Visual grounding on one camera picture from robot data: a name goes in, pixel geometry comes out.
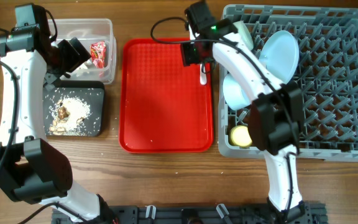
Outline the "white plastic fork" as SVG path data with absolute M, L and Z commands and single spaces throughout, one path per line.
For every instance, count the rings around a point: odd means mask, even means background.
M 204 64 L 200 64 L 200 84 L 205 85 L 207 83 L 207 77 L 205 73 Z

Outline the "red snack wrapper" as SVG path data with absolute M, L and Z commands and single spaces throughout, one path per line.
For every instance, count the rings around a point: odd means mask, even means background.
M 106 43 L 100 41 L 90 45 L 92 62 L 96 68 L 104 68 L 104 61 L 106 56 Z

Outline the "green bowl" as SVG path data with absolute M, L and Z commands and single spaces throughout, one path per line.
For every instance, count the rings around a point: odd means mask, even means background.
M 233 23 L 237 28 L 239 35 L 241 36 L 242 41 L 245 43 L 246 47 L 249 50 L 253 50 L 254 42 L 251 37 L 251 34 L 247 28 L 247 26 L 242 21 L 237 21 Z

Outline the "small light blue bowl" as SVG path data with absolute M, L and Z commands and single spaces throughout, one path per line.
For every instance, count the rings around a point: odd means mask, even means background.
M 226 75 L 223 80 L 223 95 L 228 107 L 232 110 L 243 109 L 251 104 L 244 90 L 230 74 Z

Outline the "large light blue plate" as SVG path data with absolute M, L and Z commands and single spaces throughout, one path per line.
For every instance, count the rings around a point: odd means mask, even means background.
M 259 62 L 284 84 L 293 78 L 299 59 L 298 42 L 286 30 L 274 33 L 266 41 L 259 55 Z

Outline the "yellow plastic cup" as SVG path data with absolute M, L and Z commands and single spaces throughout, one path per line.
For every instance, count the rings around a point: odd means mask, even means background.
M 244 125 L 233 127 L 229 133 L 229 140 L 233 146 L 249 147 L 252 145 L 249 129 Z

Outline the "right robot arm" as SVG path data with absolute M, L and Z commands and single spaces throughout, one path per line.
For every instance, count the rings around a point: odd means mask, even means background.
M 305 214 L 295 170 L 304 121 L 298 85 L 282 81 L 261 64 L 243 22 L 217 20 L 205 1 L 193 3 L 184 13 L 191 34 L 191 42 L 181 45 L 184 65 L 214 59 L 239 84 L 250 103 L 250 138 L 267 165 L 270 209 L 276 222 L 296 220 Z

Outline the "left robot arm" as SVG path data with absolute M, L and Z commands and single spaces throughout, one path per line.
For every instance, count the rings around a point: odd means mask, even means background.
M 76 223 L 117 223 L 102 196 L 73 180 L 68 158 L 47 142 L 43 90 L 52 89 L 90 58 L 76 38 L 57 40 L 44 7 L 16 6 L 16 24 L 0 35 L 3 100 L 0 189 L 13 202 L 55 208 Z

